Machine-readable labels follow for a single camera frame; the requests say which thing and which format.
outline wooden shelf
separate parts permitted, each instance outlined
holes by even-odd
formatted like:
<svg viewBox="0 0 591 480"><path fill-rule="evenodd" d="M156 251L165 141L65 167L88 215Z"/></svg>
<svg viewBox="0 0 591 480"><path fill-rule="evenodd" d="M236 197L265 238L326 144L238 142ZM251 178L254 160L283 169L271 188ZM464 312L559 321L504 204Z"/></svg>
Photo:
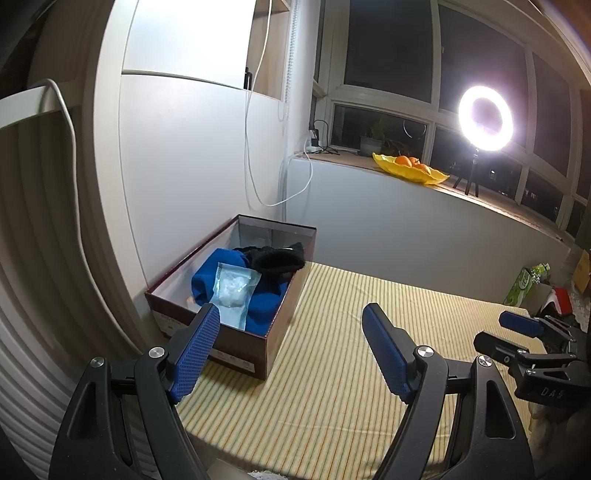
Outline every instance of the wooden shelf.
<svg viewBox="0 0 591 480"><path fill-rule="evenodd" d="M290 10L287 0L272 0L273 12L269 24L269 40L261 70L256 80L255 92L269 97L282 99L283 75L287 58L287 35L290 29ZM262 48L267 31L267 15L269 13L268 0L257 0L255 15L252 19L251 37L248 44L246 66L252 74L261 59Z"/></svg>
<svg viewBox="0 0 591 480"><path fill-rule="evenodd" d="M288 12L291 9L291 0L271 0L271 15ZM256 0L255 17L267 16L269 14L269 0Z"/></svg>

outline yellow striped tablecloth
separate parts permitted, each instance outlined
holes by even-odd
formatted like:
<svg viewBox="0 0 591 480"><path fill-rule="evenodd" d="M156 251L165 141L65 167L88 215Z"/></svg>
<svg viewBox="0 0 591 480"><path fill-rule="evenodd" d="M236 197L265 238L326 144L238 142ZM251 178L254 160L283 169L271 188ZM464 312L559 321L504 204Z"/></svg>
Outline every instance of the yellow striped tablecloth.
<svg viewBox="0 0 591 480"><path fill-rule="evenodd" d="M246 470L306 480L372 478L405 405L388 391L361 329L361 312L371 302L416 344L446 358L473 361L481 330L543 353L538 340L500 327L507 307L313 264L265 382L207 363L178 406L192 440ZM513 379L499 370L513 392ZM448 395L431 463L443 460L454 405ZM517 406L527 431L527 404L517 400Z"/></svg>

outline red object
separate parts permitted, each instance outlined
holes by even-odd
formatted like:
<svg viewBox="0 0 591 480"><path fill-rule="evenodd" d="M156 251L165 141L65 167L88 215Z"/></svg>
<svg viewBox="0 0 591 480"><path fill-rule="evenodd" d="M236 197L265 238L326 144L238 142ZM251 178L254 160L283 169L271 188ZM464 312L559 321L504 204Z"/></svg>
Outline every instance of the red object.
<svg viewBox="0 0 591 480"><path fill-rule="evenodd" d="M573 313L573 306L570 302L569 292L565 288L553 287L552 293L542 305L541 310L544 310L549 304L553 303L554 308L560 316L570 315Z"/></svg>

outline ring light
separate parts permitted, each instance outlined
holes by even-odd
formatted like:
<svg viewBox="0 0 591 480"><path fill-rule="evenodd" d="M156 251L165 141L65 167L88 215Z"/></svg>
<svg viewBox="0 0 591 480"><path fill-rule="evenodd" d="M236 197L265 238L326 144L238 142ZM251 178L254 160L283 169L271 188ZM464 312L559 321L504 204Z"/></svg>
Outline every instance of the ring light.
<svg viewBox="0 0 591 480"><path fill-rule="evenodd" d="M501 114L501 130L495 135L487 133L484 127L477 124L472 118L474 102L481 98L494 103ZM511 116L509 105L492 88L483 86L470 88L460 101L459 117L462 132L476 148L481 150L500 150L509 143L509 140L513 136L513 117Z"/></svg>

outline cardboard package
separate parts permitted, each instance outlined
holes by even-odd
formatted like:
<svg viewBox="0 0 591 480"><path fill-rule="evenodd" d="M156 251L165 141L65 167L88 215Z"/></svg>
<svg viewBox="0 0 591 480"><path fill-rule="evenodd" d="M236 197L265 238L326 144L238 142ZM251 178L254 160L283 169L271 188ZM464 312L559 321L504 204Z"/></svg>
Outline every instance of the cardboard package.
<svg viewBox="0 0 591 480"><path fill-rule="evenodd" d="M583 250L581 254L581 258L579 263L577 264L577 268L574 269L573 273L573 283L574 286L577 287L582 294L589 294L589 275L591 274L591 270L589 270L589 252Z"/></svg>

